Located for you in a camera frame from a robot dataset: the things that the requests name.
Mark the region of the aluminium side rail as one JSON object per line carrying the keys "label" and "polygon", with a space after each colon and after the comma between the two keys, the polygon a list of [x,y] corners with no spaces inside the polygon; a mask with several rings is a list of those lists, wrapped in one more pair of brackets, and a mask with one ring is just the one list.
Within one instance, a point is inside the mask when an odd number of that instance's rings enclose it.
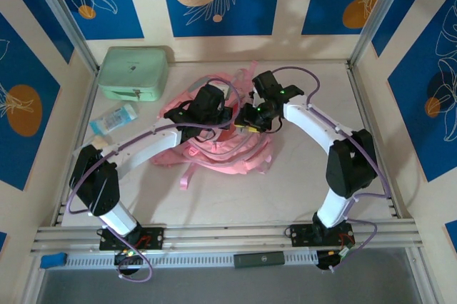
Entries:
{"label": "aluminium side rail", "polygon": [[89,87],[85,90],[82,104],[79,106],[79,113],[75,120],[76,128],[74,129],[74,134],[70,142],[69,152],[66,155],[66,162],[63,166],[61,180],[57,188],[56,199],[53,202],[54,210],[48,219],[48,223],[51,227],[61,225],[59,217],[66,212],[66,204],[72,192],[69,181],[77,159],[74,152],[77,151],[85,141],[86,130],[98,88],[98,73],[98,71],[94,72],[94,79],[91,80]]}
{"label": "aluminium side rail", "polygon": [[356,69],[356,67],[350,65],[348,61],[345,63],[345,67],[358,106],[358,110],[363,121],[363,126],[367,130],[369,130],[371,132],[371,135],[373,136],[373,144],[377,157],[378,167],[380,168],[387,184],[389,185],[391,195],[388,200],[393,205],[393,211],[395,212],[397,218],[412,218],[411,214],[408,212],[408,209],[406,208],[406,205],[404,203],[401,192],[398,189],[396,181],[392,179],[388,172],[388,167],[383,157],[381,133],[379,131],[379,127],[376,122],[376,118],[374,116],[374,112],[371,107],[370,101],[368,99],[368,93],[366,92],[363,82],[361,80],[361,75]]}

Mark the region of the pink backpack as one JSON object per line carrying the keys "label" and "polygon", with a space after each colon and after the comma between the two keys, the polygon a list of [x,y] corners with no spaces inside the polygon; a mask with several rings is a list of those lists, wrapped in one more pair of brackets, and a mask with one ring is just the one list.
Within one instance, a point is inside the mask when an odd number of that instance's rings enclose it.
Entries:
{"label": "pink backpack", "polygon": [[[191,84],[185,91],[169,101],[159,111],[159,117],[185,101],[194,100],[198,90],[212,78],[211,85],[224,92],[225,104],[232,109],[238,108],[236,95],[233,89],[221,82],[223,78],[233,84],[237,90],[241,103],[250,103],[248,93],[253,88],[252,79],[258,63],[253,61],[247,69],[239,69],[231,75],[219,72],[203,76]],[[194,172],[199,167],[209,168],[226,174],[246,175],[251,171],[265,173],[271,166],[273,144],[271,137],[266,133],[255,133],[251,129],[238,128],[234,125],[228,130],[218,129],[213,135],[209,132],[161,152],[150,158],[150,162],[157,166],[174,166],[187,163],[189,167],[182,175],[180,188],[186,190]]]}

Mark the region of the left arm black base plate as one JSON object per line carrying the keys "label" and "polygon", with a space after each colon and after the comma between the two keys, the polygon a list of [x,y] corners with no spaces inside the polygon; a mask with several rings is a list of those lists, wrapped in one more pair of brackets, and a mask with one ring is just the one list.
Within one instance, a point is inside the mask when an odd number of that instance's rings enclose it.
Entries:
{"label": "left arm black base plate", "polygon": [[[96,234],[100,237],[99,250],[127,250],[130,249],[108,229],[98,229]],[[130,245],[139,250],[161,250],[164,242],[164,228],[136,228],[124,237]]]}

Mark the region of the dark rectangular bar device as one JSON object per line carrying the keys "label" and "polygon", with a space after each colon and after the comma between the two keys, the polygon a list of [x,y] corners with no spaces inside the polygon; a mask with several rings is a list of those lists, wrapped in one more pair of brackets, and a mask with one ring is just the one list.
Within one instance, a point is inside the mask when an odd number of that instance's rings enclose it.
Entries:
{"label": "dark rectangular bar device", "polygon": [[284,265],[286,263],[283,252],[242,253],[233,256],[235,268],[256,268]]}

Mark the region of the aluminium front rail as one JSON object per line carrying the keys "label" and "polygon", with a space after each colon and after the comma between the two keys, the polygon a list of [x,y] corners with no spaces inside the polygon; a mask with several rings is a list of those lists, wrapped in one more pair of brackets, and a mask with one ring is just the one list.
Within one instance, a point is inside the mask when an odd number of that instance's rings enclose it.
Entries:
{"label": "aluminium front rail", "polygon": [[[164,228],[161,250],[148,253],[256,252],[325,247],[293,247],[289,223],[260,225],[187,225]],[[421,248],[422,238],[413,219],[375,220],[352,223],[355,246],[366,248]],[[96,226],[54,226],[37,230],[31,253],[89,253],[99,251]]]}

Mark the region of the blue tape piece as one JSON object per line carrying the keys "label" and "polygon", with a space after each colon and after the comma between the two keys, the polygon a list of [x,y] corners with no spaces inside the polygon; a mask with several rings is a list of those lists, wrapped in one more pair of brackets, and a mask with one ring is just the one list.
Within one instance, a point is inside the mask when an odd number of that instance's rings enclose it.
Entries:
{"label": "blue tape piece", "polygon": [[41,256],[40,269],[50,269],[66,265],[68,254],[64,252]]}

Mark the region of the mint green zip pouch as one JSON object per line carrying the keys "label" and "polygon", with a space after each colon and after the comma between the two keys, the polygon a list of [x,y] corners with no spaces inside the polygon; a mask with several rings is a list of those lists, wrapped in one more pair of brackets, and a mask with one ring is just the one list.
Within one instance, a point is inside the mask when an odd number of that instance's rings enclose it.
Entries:
{"label": "mint green zip pouch", "polygon": [[111,47],[101,65],[98,85],[106,98],[117,101],[157,101],[167,78],[168,62],[162,49]]}

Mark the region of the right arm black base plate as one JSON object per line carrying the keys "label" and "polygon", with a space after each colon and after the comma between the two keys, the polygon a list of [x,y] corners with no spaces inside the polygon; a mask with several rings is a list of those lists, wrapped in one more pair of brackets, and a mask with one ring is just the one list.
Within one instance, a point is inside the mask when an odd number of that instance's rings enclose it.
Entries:
{"label": "right arm black base plate", "polygon": [[293,224],[288,227],[293,247],[337,247],[355,239],[351,224],[342,222],[332,228],[320,228],[314,224]]}

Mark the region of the aluminium frame post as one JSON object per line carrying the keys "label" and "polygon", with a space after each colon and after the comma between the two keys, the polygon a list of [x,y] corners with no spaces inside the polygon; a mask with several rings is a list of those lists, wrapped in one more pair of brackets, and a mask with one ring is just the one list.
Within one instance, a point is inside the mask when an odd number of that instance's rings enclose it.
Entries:
{"label": "aluminium frame post", "polygon": [[98,75],[99,65],[94,58],[86,39],[82,34],[76,20],[74,19],[71,11],[69,10],[64,0],[45,0],[61,25],[62,29],[74,45],[76,51],[80,55],[82,61],[87,68],[95,75]]}
{"label": "aluminium frame post", "polygon": [[348,60],[348,68],[353,69],[358,65],[362,56],[365,53],[368,45],[371,43],[374,35],[378,31],[379,26],[384,20],[388,10],[390,9],[394,0],[378,0],[374,6],[373,11],[370,13],[366,25],[363,27],[356,46]]}

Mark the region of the blue white tissue pack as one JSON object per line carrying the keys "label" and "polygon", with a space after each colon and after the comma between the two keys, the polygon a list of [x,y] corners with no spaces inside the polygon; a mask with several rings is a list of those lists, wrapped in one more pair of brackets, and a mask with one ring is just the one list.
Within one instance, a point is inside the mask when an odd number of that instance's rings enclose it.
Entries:
{"label": "blue white tissue pack", "polygon": [[89,126],[96,135],[105,136],[134,121],[137,117],[135,109],[127,103],[101,118],[90,121]]}

